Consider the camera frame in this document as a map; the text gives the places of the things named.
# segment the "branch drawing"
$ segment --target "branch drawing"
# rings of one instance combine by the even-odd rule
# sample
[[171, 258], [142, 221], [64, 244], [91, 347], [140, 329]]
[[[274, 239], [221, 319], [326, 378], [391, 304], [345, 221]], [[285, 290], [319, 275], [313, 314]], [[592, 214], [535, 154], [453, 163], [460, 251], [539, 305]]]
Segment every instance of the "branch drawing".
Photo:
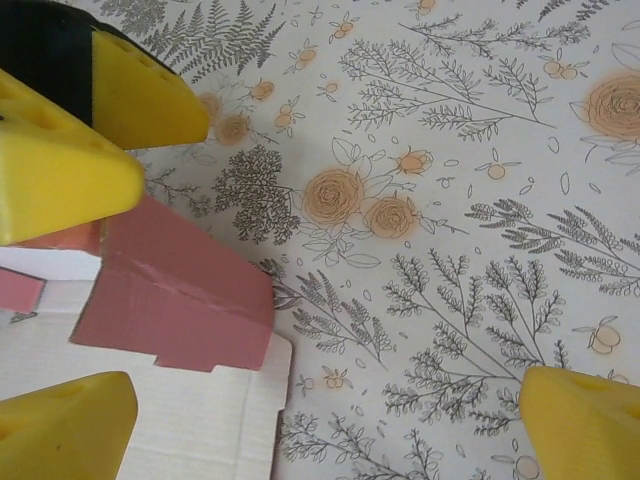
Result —
[[283, 245], [300, 225], [292, 213], [293, 189], [278, 184], [281, 171], [280, 153], [256, 145], [231, 157], [216, 179], [214, 211], [239, 208], [233, 225], [240, 240], [259, 244], [272, 235], [275, 245]]
[[167, 168], [157, 175], [150, 175], [148, 172], [151, 165], [145, 165], [147, 171], [145, 189], [147, 193], [154, 197], [161, 196], [168, 205], [175, 205], [176, 200], [186, 201], [189, 210], [195, 217], [204, 217], [213, 209], [211, 198], [205, 194], [200, 194], [200, 186], [191, 183], [181, 183], [172, 185], [169, 183], [171, 176], [176, 172], [175, 167]]
[[327, 422], [330, 435], [318, 433], [318, 417], [298, 412], [285, 416], [282, 424], [279, 448], [290, 461], [311, 460], [322, 463], [331, 458], [336, 464], [351, 462], [349, 476], [340, 480], [436, 480], [439, 476], [438, 461], [441, 452], [430, 447], [420, 432], [412, 429], [404, 435], [407, 467], [400, 469], [391, 464], [386, 454], [379, 457], [372, 453], [376, 440], [366, 436], [364, 427], [348, 423], [346, 417], [333, 413]]
[[272, 278], [276, 310], [292, 310], [296, 320], [293, 328], [300, 335], [317, 340], [318, 350], [342, 355], [348, 345], [356, 345], [386, 370], [383, 356], [395, 352], [396, 346], [382, 321], [360, 301], [341, 300], [321, 270], [309, 272], [306, 277], [296, 276], [299, 286], [294, 287], [287, 283], [284, 268], [275, 260], [264, 260], [259, 267]]
[[482, 80], [457, 61], [442, 60], [431, 66], [424, 54], [407, 42], [391, 41], [386, 45], [358, 40], [340, 61], [352, 79], [365, 80], [360, 92], [362, 105], [350, 107], [350, 121], [357, 128], [380, 128], [392, 124], [396, 117], [423, 114], [420, 122], [431, 129], [458, 132], [463, 140], [489, 140], [498, 134], [500, 122], [519, 120], [555, 128], [536, 116], [539, 105], [551, 100], [541, 93], [538, 77], [525, 72], [517, 59], [500, 61], [497, 74], [484, 70], [486, 85], [507, 87], [508, 96], [526, 103], [525, 114], [495, 108], [480, 101], [485, 93]]
[[[481, 277], [468, 274], [466, 256], [445, 259], [431, 249], [429, 257], [431, 269], [415, 257], [396, 255], [392, 264], [400, 283], [383, 287], [392, 302], [388, 313], [425, 313], [435, 331], [432, 346], [411, 357], [414, 366], [405, 371], [407, 385], [387, 384], [383, 390], [387, 412], [420, 412], [420, 420], [430, 424], [443, 415], [453, 422], [471, 418], [477, 422], [476, 435], [497, 435], [520, 420], [518, 392], [513, 392], [519, 389], [523, 370], [550, 365], [552, 359], [568, 366], [564, 344], [551, 346], [541, 340], [560, 325], [565, 300], [557, 290], [549, 291], [538, 261], [526, 266], [513, 256], [492, 261]], [[434, 275], [440, 284], [429, 289]], [[485, 287], [495, 292], [482, 294]], [[481, 346], [472, 330], [484, 322], [482, 312], [487, 309], [495, 322], [484, 334], [496, 345], [495, 352]], [[501, 405], [494, 412], [480, 409], [491, 386], [497, 387]]]
[[590, 36], [589, 29], [578, 23], [569, 22], [560, 27], [548, 28], [544, 34], [534, 31], [531, 22], [519, 22], [506, 30], [499, 30], [495, 20], [486, 19], [477, 28], [449, 31], [463, 17], [458, 13], [452, 17], [434, 23], [415, 26], [400, 24], [401, 27], [422, 36], [426, 47], [433, 55], [449, 58], [458, 48], [469, 48], [474, 55], [493, 60], [496, 58], [494, 47], [509, 45], [525, 51], [551, 51], [550, 41], [557, 40], [560, 45], [580, 43]]
[[504, 229], [502, 237], [513, 249], [534, 255], [555, 252], [560, 272], [568, 277], [599, 283], [600, 291], [609, 295], [640, 298], [639, 239], [615, 235], [582, 207], [547, 214], [556, 221], [555, 228], [534, 222], [531, 210], [511, 199], [472, 205], [466, 216], [484, 222], [482, 228]]

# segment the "fern print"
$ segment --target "fern print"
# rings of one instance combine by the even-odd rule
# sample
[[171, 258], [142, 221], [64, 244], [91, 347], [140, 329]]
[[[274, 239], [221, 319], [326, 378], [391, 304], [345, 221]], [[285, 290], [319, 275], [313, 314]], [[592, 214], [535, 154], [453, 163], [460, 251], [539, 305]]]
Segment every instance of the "fern print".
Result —
[[220, 0], [213, 0], [206, 13], [199, 2], [190, 16], [185, 10], [173, 25], [164, 22], [142, 44], [180, 75], [191, 75], [192, 83], [231, 65], [240, 74], [252, 61], [262, 67], [271, 55], [271, 43], [284, 26], [270, 27], [275, 9], [274, 4], [257, 20], [241, 0], [240, 11], [232, 19]]
[[582, 8], [578, 10], [576, 19], [580, 22], [589, 20], [591, 17], [602, 11], [605, 7], [612, 4], [612, 2], [619, 2], [620, 0], [586, 0], [582, 2]]
[[404, 435], [403, 444], [407, 453], [407, 465], [400, 468], [392, 465], [386, 454], [376, 455], [373, 449], [376, 439], [369, 436], [364, 427], [347, 422], [347, 418], [332, 414], [327, 423], [328, 432], [322, 432], [318, 417], [302, 412], [287, 415], [282, 423], [279, 448], [290, 462], [310, 460], [322, 463], [329, 459], [337, 465], [350, 464], [345, 468], [348, 476], [342, 480], [436, 480], [440, 478], [438, 462], [441, 452], [430, 447], [420, 432], [412, 429]]
[[297, 276], [299, 287], [295, 287], [287, 283], [284, 268], [275, 260], [264, 260], [258, 266], [272, 278], [276, 310], [292, 310], [298, 334], [316, 340], [316, 348], [325, 353], [342, 355], [348, 346], [356, 345], [386, 370], [383, 356], [395, 352], [396, 345], [382, 321], [359, 300], [341, 300], [321, 270]]
[[549, 3], [547, 3], [540, 12], [540, 18], [538, 20], [542, 20], [555, 9], [560, 8], [563, 5], [567, 5], [570, 2], [571, 0], [549, 0]]
[[[568, 368], [568, 352], [558, 340], [553, 346], [542, 339], [560, 325], [565, 300], [549, 291], [542, 264], [526, 264], [509, 257], [492, 261], [484, 275], [470, 275], [470, 260], [429, 252], [429, 264], [416, 257], [396, 255], [392, 264], [399, 283], [383, 287], [391, 305], [387, 313], [419, 316], [431, 321], [432, 345], [415, 354], [413, 369], [405, 372], [406, 385], [387, 384], [387, 412], [406, 415], [420, 412], [420, 420], [432, 424], [443, 416], [452, 422], [472, 419], [476, 435], [493, 436], [520, 421], [518, 389], [524, 370], [552, 365]], [[431, 280], [439, 285], [429, 288]], [[479, 343], [481, 326], [491, 312], [494, 321], [484, 336], [494, 345]], [[489, 390], [496, 392], [501, 409], [482, 410]]]
[[141, 36], [164, 22], [167, 0], [93, 0], [104, 16], [120, 19], [123, 33]]
[[[506, 92], [520, 101], [525, 96], [529, 115], [515, 113], [483, 103], [482, 80], [456, 61], [442, 60], [439, 67], [418, 48], [407, 42], [391, 41], [386, 45], [357, 40], [340, 61], [343, 70], [353, 80], [363, 80], [366, 88], [360, 92], [361, 105], [350, 107], [350, 121], [356, 128], [366, 129], [391, 125], [396, 117], [406, 117], [420, 111], [420, 123], [432, 130], [452, 130], [463, 140], [490, 140], [499, 133], [501, 122], [524, 121], [555, 128], [540, 121], [537, 107], [550, 100], [541, 93], [545, 87], [537, 77], [524, 71], [516, 59], [503, 60], [514, 65], [516, 78], [494, 78], [493, 70], [484, 72], [488, 86], [507, 87]], [[520, 82], [522, 89], [511, 82]]]
[[531, 210], [511, 199], [472, 205], [466, 216], [484, 222], [483, 228], [503, 229], [502, 237], [513, 249], [534, 255], [555, 252], [560, 272], [570, 278], [598, 283], [609, 295], [640, 298], [640, 243], [618, 237], [582, 207], [547, 214], [555, 228], [534, 222]]

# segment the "leaf drawing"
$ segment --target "leaf drawing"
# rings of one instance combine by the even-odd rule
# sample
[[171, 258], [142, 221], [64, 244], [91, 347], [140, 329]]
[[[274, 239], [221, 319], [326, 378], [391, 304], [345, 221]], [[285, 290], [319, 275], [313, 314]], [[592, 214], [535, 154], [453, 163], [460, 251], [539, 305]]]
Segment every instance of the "leaf drawing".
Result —
[[142, 44], [180, 75], [192, 75], [192, 83], [223, 67], [235, 65], [240, 74], [251, 61], [258, 67], [264, 65], [271, 56], [271, 43], [284, 25], [270, 27], [275, 4], [260, 20], [254, 19], [245, 0], [240, 1], [234, 19], [220, 0], [213, 0], [206, 13], [205, 5], [199, 2], [190, 17], [184, 10], [174, 24], [157, 26]]
[[640, 72], [640, 47], [614, 43], [611, 45], [611, 52], [620, 65], [629, 70]]
[[617, 153], [607, 158], [606, 161], [614, 165], [632, 167], [627, 172], [627, 177], [635, 175], [640, 171], [640, 153], [638, 152]]
[[569, 173], [564, 172], [560, 177], [560, 190], [565, 195], [569, 194], [569, 190], [571, 189], [571, 181], [569, 179]]
[[296, 276], [299, 285], [293, 286], [275, 260], [263, 260], [259, 267], [272, 278], [276, 310], [291, 310], [298, 334], [316, 340], [316, 348], [325, 353], [342, 355], [348, 346], [356, 345], [386, 369], [383, 356], [396, 347], [382, 321], [364, 304], [355, 298], [341, 300], [321, 270]]
[[443, 455], [430, 447], [416, 429], [403, 436], [407, 465], [399, 468], [391, 463], [386, 454], [377, 456], [374, 453], [378, 450], [372, 448], [376, 440], [367, 436], [364, 427], [349, 423], [346, 417], [333, 413], [332, 419], [326, 422], [329, 429], [325, 434], [318, 420], [318, 417], [302, 412], [285, 416], [279, 435], [279, 447], [286, 460], [322, 463], [329, 458], [337, 465], [349, 461], [351, 475], [340, 477], [340, 480], [440, 478], [438, 461]]
[[357, 128], [380, 128], [416, 112], [421, 112], [420, 122], [430, 129], [453, 130], [463, 140], [472, 141], [491, 139], [506, 120], [553, 127], [537, 117], [538, 106], [551, 100], [541, 96], [546, 87], [516, 59], [501, 60], [495, 73], [486, 69], [486, 85], [504, 89], [514, 102], [526, 104], [529, 115], [481, 102], [482, 79], [457, 61], [443, 60], [439, 67], [433, 66], [423, 52], [404, 41], [357, 40], [340, 64], [349, 77], [366, 82], [360, 92], [363, 103], [350, 107], [350, 121]]
[[569, 107], [578, 120], [589, 123], [589, 104], [587, 102], [570, 102]]
[[[414, 367], [405, 373], [406, 385], [385, 387], [387, 411], [420, 412], [420, 420], [429, 424], [442, 416], [453, 422], [471, 418], [477, 422], [476, 435], [497, 435], [520, 420], [517, 393], [514, 396], [509, 389], [519, 387], [523, 369], [551, 364], [555, 358], [541, 336], [559, 325], [565, 301], [559, 292], [549, 291], [543, 266], [535, 260], [527, 264], [515, 257], [492, 261], [480, 277], [469, 275], [470, 261], [465, 256], [445, 258], [434, 249], [429, 256], [431, 269], [415, 257], [396, 255], [392, 264], [399, 281], [383, 287], [391, 301], [389, 314], [428, 312], [425, 318], [433, 319], [435, 331], [432, 346], [411, 358]], [[430, 289], [437, 277], [439, 285]], [[492, 293], [481, 293], [489, 287]], [[484, 328], [484, 335], [494, 349], [481, 346], [476, 333], [488, 321], [482, 313], [486, 311], [493, 313], [494, 320]], [[492, 386], [500, 387], [497, 397], [502, 410], [481, 410]]]
[[589, 37], [589, 29], [578, 22], [549, 28], [544, 34], [540, 34], [534, 31], [531, 22], [515, 23], [507, 29], [500, 30], [495, 20], [486, 19], [479, 27], [452, 31], [461, 18], [463, 15], [458, 13], [434, 23], [422, 23], [412, 27], [403, 24], [400, 26], [419, 34], [432, 54], [447, 58], [459, 48], [468, 48], [474, 55], [492, 60], [496, 58], [494, 47], [499, 45], [545, 52], [551, 51], [550, 41], [569, 45]]
[[547, 214], [555, 228], [534, 221], [524, 204], [501, 199], [493, 205], [475, 204], [465, 214], [482, 222], [481, 227], [503, 230], [510, 247], [530, 254], [554, 255], [560, 272], [576, 280], [600, 284], [609, 295], [640, 298], [640, 262], [635, 242], [615, 235], [588, 210], [576, 206], [562, 214]]
[[640, 28], [640, 20], [634, 20], [633, 22], [629, 22], [627, 23], [624, 27], [622, 27], [622, 31], [628, 31], [628, 30], [636, 30]]
[[584, 0], [582, 2], [582, 8], [576, 13], [576, 19], [579, 22], [589, 20], [598, 12], [602, 11], [605, 7], [612, 5], [612, 2], [619, 2], [620, 0]]
[[540, 17], [538, 18], [538, 21], [542, 20], [544, 17], [549, 15], [555, 9], [561, 7], [562, 5], [566, 5], [569, 2], [571, 2], [571, 0], [548, 0], [548, 3], [544, 6], [542, 11], [540, 12]]
[[214, 211], [239, 209], [233, 226], [242, 241], [256, 244], [273, 236], [275, 245], [283, 245], [300, 225], [292, 213], [293, 189], [278, 184], [282, 158], [275, 150], [256, 145], [229, 159], [229, 168], [215, 180]]

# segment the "orange flower print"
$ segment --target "orange flower print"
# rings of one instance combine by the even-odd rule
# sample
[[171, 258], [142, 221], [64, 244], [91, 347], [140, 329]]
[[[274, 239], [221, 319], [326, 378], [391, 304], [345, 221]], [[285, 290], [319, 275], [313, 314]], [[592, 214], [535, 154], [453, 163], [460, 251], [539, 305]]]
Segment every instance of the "orange flower print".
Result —
[[223, 117], [215, 124], [214, 132], [221, 145], [237, 145], [249, 133], [249, 118], [243, 115]]
[[399, 158], [396, 158], [398, 166], [394, 171], [405, 174], [422, 175], [433, 165], [433, 156], [426, 150], [412, 151]]
[[328, 388], [330, 389], [338, 389], [342, 388], [345, 385], [349, 388], [353, 388], [353, 383], [351, 380], [347, 378], [347, 369], [345, 368], [342, 372], [338, 371], [337, 368], [330, 369], [329, 367], [322, 366], [322, 369], [326, 373], [324, 377], [324, 381]]
[[557, 50], [555, 57], [540, 55], [539, 58], [546, 61], [543, 67], [544, 73], [555, 80], [574, 80], [578, 74], [585, 78], [587, 77], [587, 75], [582, 73], [580, 69], [589, 65], [589, 62], [574, 64], [562, 62], [562, 48]]
[[333, 169], [309, 181], [302, 196], [302, 208], [321, 226], [344, 223], [364, 199], [364, 183], [358, 175]]
[[410, 11], [415, 12], [416, 18], [420, 20], [420, 17], [429, 15], [435, 6], [436, 0], [419, 0], [416, 3], [412, 3], [407, 8]]
[[410, 198], [367, 199], [362, 203], [362, 213], [365, 224], [380, 238], [403, 237], [416, 223], [415, 205]]
[[278, 128], [277, 133], [287, 132], [287, 135], [293, 137], [292, 126], [296, 124], [298, 120], [305, 118], [300, 112], [294, 112], [294, 108], [300, 100], [300, 95], [296, 96], [293, 100], [289, 100], [283, 104], [278, 111], [278, 116], [273, 121], [273, 124]]
[[338, 91], [339, 85], [336, 81], [328, 81], [324, 85], [317, 87], [320, 93], [316, 94], [316, 97], [326, 97], [330, 102], [335, 103], [336, 99], [333, 94]]
[[220, 98], [213, 93], [203, 93], [202, 95], [199, 95], [198, 98], [204, 105], [204, 108], [207, 111], [207, 115], [209, 116], [209, 126], [211, 128], [214, 128], [216, 120], [218, 118], [218, 113], [220, 112], [220, 108], [222, 107]]
[[498, 151], [491, 150], [493, 162], [485, 163], [476, 168], [476, 172], [486, 171], [491, 180], [502, 180], [507, 175], [507, 167], [517, 167], [522, 162], [501, 162]]
[[329, 25], [334, 27], [336, 30], [329, 36], [329, 43], [333, 43], [334, 40], [340, 40], [346, 37], [354, 27], [354, 24], [360, 20], [360, 17], [351, 18], [349, 12], [344, 14], [342, 17], [342, 22], [329, 22]]
[[597, 327], [578, 327], [573, 331], [591, 333], [587, 348], [600, 355], [609, 355], [622, 341], [618, 331], [610, 325], [617, 318], [615, 315], [604, 317]]
[[287, 68], [284, 74], [296, 73], [307, 68], [307, 65], [316, 58], [316, 48], [318, 48], [318, 46], [312, 45], [307, 38], [301, 49], [298, 49], [296, 52], [289, 52], [289, 57], [293, 60], [293, 65]]
[[274, 88], [273, 82], [260, 81], [260, 83], [251, 89], [249, 95], [252, 99], [262, 102], [271, 96]]
[[589, 124], [620, 140], [640, 139], [640, 75], [612, 78], [589, 96]]

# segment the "orange rose print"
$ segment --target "orange rose print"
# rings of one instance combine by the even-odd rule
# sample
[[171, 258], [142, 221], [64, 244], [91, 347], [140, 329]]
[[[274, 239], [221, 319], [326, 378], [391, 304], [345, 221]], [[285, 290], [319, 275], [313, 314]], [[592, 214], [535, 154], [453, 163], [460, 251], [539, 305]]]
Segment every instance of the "orange rose print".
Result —
[[415, 205], [411, 199], [386, 197], [373, 203], [364, 214], [371, 232], [381, 238], [400, 238], [415, 223]]
[[209, 115], [209, 126], [212, 128], [215, 127], [218, 112], [220, 112], [220, 108], [222, 107], [222, 102], [218, 96], [213, 93], [203, 93], [202, 95], [199, 95], [198, 98]]
[[249, 133], [249, 119], [242, 115], [223, 117], [215, 125], [218, 143], [226, 147], [237, 145]]
[[416, 150], [414, 152], [409, 149], [409, 153], [401, 158], [397, 158], [396, 162], [398, 166], [396, 171], [421, 175], [433, 165], [433, 156], [426, 150]]
[[364, 184], [358, 175], [335, 169], [311, 179], [302, 197], [304, 211], [316, 223], [343, 223], [364, 199]]
[[251, 98], [262, 102], [271, 96], [274, 90], [272, 82], [260, 82], [258, 85], [251, 89]]
[[613, 78], [589, 96], [589, 124], [626, 141], [640, 139], [640, 75]]

